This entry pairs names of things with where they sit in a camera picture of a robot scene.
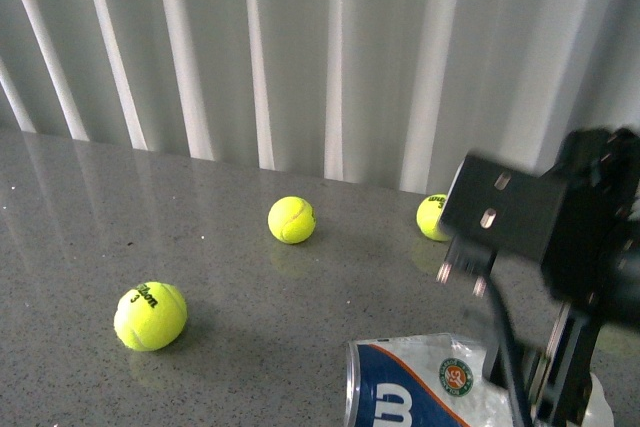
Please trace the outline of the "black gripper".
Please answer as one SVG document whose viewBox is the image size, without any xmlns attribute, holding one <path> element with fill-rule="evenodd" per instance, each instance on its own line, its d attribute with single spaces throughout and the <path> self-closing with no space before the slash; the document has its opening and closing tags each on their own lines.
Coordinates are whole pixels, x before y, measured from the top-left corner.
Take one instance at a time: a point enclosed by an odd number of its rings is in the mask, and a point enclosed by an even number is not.
<svg viewBox="0 0 640 427">
<path fill-rule="evenodd" d="M 581 424 L 592 392 L 588 368 L 607 323 L 639 326 L 639 136 L 620 128 L 571 133 L 542 175 L 567 183 L 567 193 L 541 262 L 552 298 L 564 311 L 548 344 L 540 381 L 524 369 L 497 285 L 484 280 L 497 330 L 498 362 L 516 426 Z"/>
</svg>

